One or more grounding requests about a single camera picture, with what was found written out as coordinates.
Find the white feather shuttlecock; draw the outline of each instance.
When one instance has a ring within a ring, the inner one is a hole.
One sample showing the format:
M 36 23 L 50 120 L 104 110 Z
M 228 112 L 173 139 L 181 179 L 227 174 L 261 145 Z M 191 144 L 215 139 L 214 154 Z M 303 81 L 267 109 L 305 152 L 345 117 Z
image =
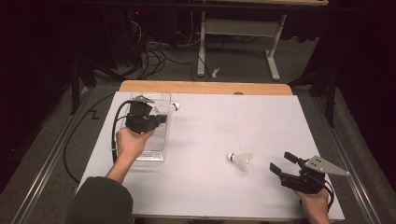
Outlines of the white feather shuttlecock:
M 230 153 L 227 155 L 227 160 L 233 161 L 241 170 L 246 172 L 250 166 L 252 156 L 253 154 L 251 152 L 241 154 Z

